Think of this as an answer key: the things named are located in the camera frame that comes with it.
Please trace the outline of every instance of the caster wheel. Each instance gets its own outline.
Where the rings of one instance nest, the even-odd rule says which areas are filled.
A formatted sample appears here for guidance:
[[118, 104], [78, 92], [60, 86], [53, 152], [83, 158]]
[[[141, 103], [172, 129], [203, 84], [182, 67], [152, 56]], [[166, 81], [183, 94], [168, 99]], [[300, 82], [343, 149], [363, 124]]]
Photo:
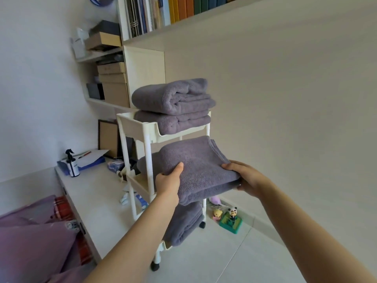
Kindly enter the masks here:
[[160, 268], [160, 264], [159, 263], [156, 264], [152, 261], [152, 263], [150, 264], [150, 269], [154, 272], [154, 271], [157, 271], [159, 268]]

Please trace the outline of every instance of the gray towel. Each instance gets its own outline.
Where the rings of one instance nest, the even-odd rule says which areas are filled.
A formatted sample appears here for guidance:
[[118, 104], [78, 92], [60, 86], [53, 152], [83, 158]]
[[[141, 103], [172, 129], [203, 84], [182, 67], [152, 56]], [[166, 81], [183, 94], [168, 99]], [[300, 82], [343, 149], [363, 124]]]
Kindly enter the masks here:
[[210, 123], [211, 117], [208, 116], [208, 112], [208, 110], [204, 110], [174, 116], [139, 110], [135, 113], [134, 119], [140, 122], [157, 122], [160, 134], [166, 135]]
[[[219, 195], [240, 184], [238, 173], [221, 167], [229, 160], [208, 136], [173, 142], [153, 153], [153, 176], [169, 175], [179, 162], [185, 165], [178, 190], [182, 205]], [[147, 173], [145, 157], [138, 161], [137, 167], [142, 174]]]
[[163, 240], [172, 246], [180, 245], [202, 222], [202, 205], [196, 201], [187, 206], [177, 205]]
[[160, 85], [147, 85], [132, 94], [132, 103], [141, 110], [181, 115], [208, 110], [216, 105], [206, 94], [207, 80], [195, 78]]

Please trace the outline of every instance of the hand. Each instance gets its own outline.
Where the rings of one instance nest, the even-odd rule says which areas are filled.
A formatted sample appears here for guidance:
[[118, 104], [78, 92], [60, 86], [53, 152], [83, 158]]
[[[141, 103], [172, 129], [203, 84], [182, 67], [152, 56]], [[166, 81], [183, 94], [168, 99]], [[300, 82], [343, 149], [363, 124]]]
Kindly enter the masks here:
[[168, 176], [158, 174], [156, 176], [157, 195], [172, 195], [178, 200], [178, 188], [180, 185], [179, 176], [183, 171], [183, 163], [180, 162]]
[[229, 164], [222, 164], [221, 166], [225, 170], [233, 170], [241, 175], [242, 182], [237, 188], [238, 190], [244, 190], [249, 195], [260, 198], [265, 190], [275, 186], [269, 178], [252, 166], [233, 160], [230, 160], [230, 162]]

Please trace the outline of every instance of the white floor tile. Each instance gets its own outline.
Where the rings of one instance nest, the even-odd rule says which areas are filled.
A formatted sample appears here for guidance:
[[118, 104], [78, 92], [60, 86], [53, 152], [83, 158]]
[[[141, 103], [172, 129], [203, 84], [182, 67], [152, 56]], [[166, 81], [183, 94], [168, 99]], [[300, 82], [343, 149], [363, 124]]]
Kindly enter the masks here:
[[245, 239], [250, 226], [243, 224], [233, 234], [208, 219], [180, 246], [161, 253], [160, 269], [149, 271], [148, 283], [215, 283]]
[[217, 283], [304, 283], [288, 250], [255, 229], [246, 236]]

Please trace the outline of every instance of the white utility cart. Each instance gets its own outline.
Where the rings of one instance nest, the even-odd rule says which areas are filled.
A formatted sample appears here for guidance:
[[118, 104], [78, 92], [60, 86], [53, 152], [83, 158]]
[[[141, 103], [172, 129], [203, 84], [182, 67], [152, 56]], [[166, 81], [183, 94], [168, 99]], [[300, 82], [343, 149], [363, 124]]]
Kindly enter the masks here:
[[[181, 131], [176, 134], [172, 135], [161, 135], [158, 130], [157, 122], [139, 122], [134, 120], [135, 112], [128, 112], [128, 113], [121, 113], [117, 114], [116, 118], [118, 120], [119, 132], [120, 132], [120, 139], [122, 142], [122, 149], [123, 149], [123, 156], [124, 156], [124, 164], [125, 169], [122, 173], [127, 177], [127, 188], [129, 191], [129, 198], [131, 202], [131, 209], [132, 209], [132, 216], [136, 221], [139, 216], [142, 214], [137, 213], [136, 211], [136, 204], [135, 204], [135, 197], [134, 197], [134, 190], [139, 193], [146, 200], [148, 203], [151, 203], [152, 200], [155, 198], [155, 186], [153, 184], [153, 166], [152, 166], [152, 152], [150, 145], [153, 143], [161, 143], [165, 142], [174, 138], [179, 138], [182, 140], [182, 136], [188, 135], [200, 130], [206, 129], [206, 135], [210, 135], [210, 124], [203, 125], [200, 127], [190, 128], [184, 131]], [[147, 165], [147, 176], [139, 174], [135, 175], [135, 171], [130, 169], [130, 163], [128, 159], [128, 150], [127, 150], [127, 143], [126, 137], [133, 138], [135, 142], [141, 141], [144, 143], [144, 151], [145, 151], [145, 160]], [[200, 224], [201, 228], [205, 227], [205, 210], [206, 210], [206, 200], [203, 200], [203, 215], [204, 219], [203, 222]], [[162, 241], [158, 246], [156, 251], [156, 255], [151, 263], [152, 271], [156, 271], [159, 268], [159, 263], [161, 261], [160, 252], [164, 250], [170, 249], [171, 246], [166, 246], [165, 242]]]

